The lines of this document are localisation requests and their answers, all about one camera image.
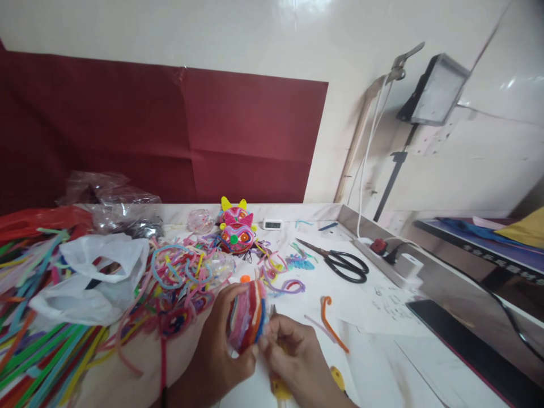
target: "red switch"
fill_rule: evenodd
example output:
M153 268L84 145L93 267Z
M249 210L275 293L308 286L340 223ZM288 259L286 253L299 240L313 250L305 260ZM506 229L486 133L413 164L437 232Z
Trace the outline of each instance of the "red switch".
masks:
M370 249L376 252L379 256L384 255L386 248L387 248L387 242L385 242L381 238L374 240L374 242L370 246Z

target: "power strip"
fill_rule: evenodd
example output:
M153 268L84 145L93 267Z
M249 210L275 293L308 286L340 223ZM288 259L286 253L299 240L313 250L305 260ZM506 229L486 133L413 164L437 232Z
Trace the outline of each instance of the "power strip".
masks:
M417 276L410 279L406 279L400 276L393 265L385 262L381 256L379 256L376 252L370 249L370 245L372 245L372 242L373 241L370 238L358 238L353 241L353 244L399 288L417 289L423 284L423 281Z

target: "clear plastic ball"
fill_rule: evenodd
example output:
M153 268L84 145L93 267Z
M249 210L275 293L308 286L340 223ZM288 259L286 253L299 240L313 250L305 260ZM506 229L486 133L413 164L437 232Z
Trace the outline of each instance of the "clear plastic ball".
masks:
M211 257L204 260L203 265L208 271L211 271L214 276L211 278L212 283L221 284L225 279L227 279L231 274L234 273L236 263L234 262L234 257L230 254L216 251Z
M209 233L214 228L214 224L208 210L194 210L187 220L189 230L200 235Z

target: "scissors blade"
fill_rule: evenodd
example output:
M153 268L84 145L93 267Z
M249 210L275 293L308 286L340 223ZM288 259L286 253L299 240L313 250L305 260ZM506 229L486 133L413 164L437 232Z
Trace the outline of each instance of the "scissors blade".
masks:
M308 247L309 249L311 249L312 251L314 252L317 252L319 255L323 256L323 258L326 258L328 255L329 255L329 251L326 251L324 249L321 249L321 248L318 248L312 244L308 244L306 241L303 241L303 240L300 240L298 238L295 238L298 242L300 242L301 244L303 244L305 247Z

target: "hand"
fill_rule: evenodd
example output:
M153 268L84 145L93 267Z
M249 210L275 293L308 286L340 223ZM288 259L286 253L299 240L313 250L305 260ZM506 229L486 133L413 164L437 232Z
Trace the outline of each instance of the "hand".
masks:
M228 352L226 334L231 303L247 289L247 286L232 284L217 295L187 370L168 391L170 407L210 407L253 375L257 345L233 359Z
M301 408L356 407L334 382L313 327L275 314L265 327L259 348Z

